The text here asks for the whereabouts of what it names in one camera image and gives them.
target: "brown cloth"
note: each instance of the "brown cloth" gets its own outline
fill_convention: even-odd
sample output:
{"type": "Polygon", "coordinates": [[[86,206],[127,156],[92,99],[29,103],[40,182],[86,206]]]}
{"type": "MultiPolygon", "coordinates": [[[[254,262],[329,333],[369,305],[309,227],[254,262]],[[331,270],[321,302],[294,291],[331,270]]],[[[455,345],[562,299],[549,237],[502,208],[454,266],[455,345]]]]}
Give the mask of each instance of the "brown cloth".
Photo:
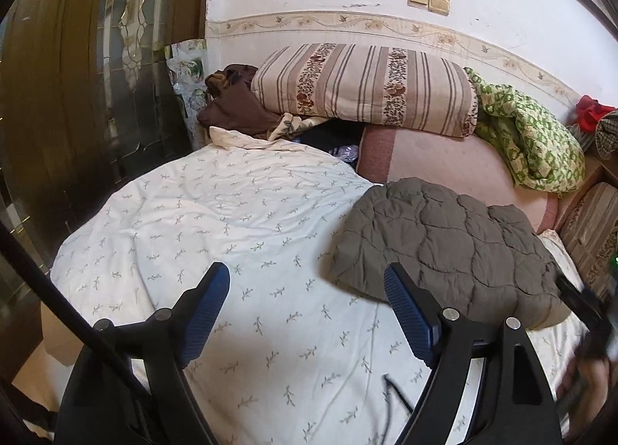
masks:
{"type": "Polygon", "coordinates": [[[235,84],[200,110],[197,120],[205,128],[217,126],[266,137],[268,131],[277,127],[281,116],[268,112],[246,84],[235,84]]]}
{"type": "Polygon", "coordinates": [[[251,81],[257,71],[258,68],[252,65],[228,65],[224,70],[217,70],[206,77],[204,82],[212,97],[218,98],[231,86],[239,82],[244,82],[248,88],[251,88],[251,81]]]}

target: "white comforter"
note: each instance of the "white comforter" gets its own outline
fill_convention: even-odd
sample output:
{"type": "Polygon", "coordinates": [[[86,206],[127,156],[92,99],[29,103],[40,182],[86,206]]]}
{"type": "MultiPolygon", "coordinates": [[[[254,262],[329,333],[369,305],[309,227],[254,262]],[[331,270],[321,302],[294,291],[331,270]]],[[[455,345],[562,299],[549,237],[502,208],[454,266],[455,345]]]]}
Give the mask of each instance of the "white comforter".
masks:
{"type": "MultiPolygon", "coordinates": [[[[212,262],[231,289],[201,357],[187,368],[222,444],[378,444],[381,376],[414,403],[428,369],[392,310],[325,280],[351,206],[372,185],[331,156],[211,128],[214,143],[113,194],[71,235],[51,277],[93,324],[142,321],[174,305],[212,262]]],[[[534,334],[555,386],[580,334],[571,319],[534,334]]],[[[467,430],[481,360],[449,443],[467,430]]],[[[135,364],[143,380],[143,368],[135,364]]],[[[394,405],[393,443],[407,419],[394,405]]]]}

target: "folded blanket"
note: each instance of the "folded blanket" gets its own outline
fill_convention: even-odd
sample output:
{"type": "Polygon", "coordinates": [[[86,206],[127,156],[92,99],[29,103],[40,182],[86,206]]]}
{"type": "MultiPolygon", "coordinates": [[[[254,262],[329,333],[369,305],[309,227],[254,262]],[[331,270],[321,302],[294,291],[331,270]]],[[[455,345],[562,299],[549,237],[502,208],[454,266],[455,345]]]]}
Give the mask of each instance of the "folded blanket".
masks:
{"type": "Polygon", "coordinates": [[[558,194],[579,189],[585,161],[567,128],[534,98],[465,71],[478,96],[475,133],[498,149],[515,184],[558,194]]]}

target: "red cloth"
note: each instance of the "red cloth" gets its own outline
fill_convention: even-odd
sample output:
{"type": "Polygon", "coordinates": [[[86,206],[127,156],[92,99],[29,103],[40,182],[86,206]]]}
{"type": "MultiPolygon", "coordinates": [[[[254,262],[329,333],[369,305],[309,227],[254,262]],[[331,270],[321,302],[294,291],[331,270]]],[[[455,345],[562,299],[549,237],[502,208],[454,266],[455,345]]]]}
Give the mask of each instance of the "red cloth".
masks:
{"type": "Polygon", "coordinates": [[[593,133],[598,122],[614,110],[614,107],[601,105],[598,100],[585,94],[576,105],[577,123],[583,132],[593,133]]]}

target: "plaid cloth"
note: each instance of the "plaid cloth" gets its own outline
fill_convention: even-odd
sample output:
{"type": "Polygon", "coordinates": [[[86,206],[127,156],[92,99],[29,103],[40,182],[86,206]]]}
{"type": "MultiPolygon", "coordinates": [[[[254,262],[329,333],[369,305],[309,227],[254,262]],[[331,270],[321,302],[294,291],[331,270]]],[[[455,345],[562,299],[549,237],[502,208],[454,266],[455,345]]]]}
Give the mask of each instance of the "plaid cloth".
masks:
{"type": "Polygon", "coordinates": [[[596,125],[594,132],[596,149],[603,159],[609,159],[618,149],[618,110],[607,114],[596,125]]]}

